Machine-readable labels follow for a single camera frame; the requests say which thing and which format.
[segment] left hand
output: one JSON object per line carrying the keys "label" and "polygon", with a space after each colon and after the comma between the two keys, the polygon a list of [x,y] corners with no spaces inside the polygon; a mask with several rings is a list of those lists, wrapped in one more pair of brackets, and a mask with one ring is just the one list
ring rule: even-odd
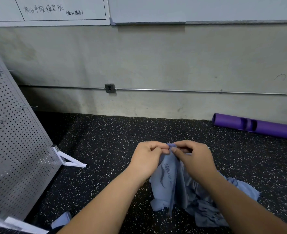
{"label": "left hand", "polygon": [[144,183],[157,169],[160,155],[169,154],[169,146],[158,141],[140,142],[132,156],[127,170],[136,177],[140,183]]}

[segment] electrical outlet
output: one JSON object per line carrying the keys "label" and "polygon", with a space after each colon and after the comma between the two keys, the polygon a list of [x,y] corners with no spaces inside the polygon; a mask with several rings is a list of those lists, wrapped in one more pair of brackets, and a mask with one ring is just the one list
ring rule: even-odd
{"label": "electrical outlet", "polygon": [[105,91],[107,93],[115,93],[116,92],[114,84],[105,84],[104,87],[105,87]]}

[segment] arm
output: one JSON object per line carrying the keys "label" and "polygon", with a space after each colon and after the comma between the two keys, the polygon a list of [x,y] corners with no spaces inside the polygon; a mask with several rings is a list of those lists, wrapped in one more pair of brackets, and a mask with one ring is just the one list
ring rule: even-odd
{"label": "arm", "polygon": [[205,144],[184,140],[175,142],[174,154],[187,172],[211,195],[235,233],[287,233],[287,224],[225,180],[217,171],[211,151]]}
{"label": "arm", "polygon": [[157,168],[169,146],[157,141],[138,144],[129,166],[109,183],[58,234],[118,233],[139,187]]}

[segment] hand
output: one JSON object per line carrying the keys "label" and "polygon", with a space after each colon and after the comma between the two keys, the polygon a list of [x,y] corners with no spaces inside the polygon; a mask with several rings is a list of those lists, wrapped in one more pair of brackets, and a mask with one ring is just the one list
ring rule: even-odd
{"label": "hand", "polygon": [[157,169],[160,155],[169,154],[169,146],[158,141],[140,142],[132,156],[128,171],[141,183],[147,180]]}
{"label": "hand", "polygon": [[195,181],[205,186],[210,179],[219,175],[207,145],[190,140],[178,141],[174,144],[177,148],[172,147],[172,152],[183,162],[187,172]]}

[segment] white bracket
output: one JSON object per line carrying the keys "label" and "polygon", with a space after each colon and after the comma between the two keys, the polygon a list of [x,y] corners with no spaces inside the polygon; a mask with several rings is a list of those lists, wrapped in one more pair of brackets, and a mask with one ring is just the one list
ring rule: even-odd
{"label": "white bracket", "polygon": [[47,234],[48,231],[28,224],[26,222],[17,220],[12,217],[7,217],[5,221],[0,219],[0,227],[12,229],[21,232],[27,232],[32,234]]}
{"label": "white bracket", "polygon": [[76,160],[75,158],[72,158],[71,156],[65,154],[64,152],[61,152],[58,149],[57,145],[54,144],[52,146],[52,148],[64,166],[73,166],[73,167],[81,167],[81,168],[86,167],[86,165],[87,165],[86,163],[81,163],[80,161]]}

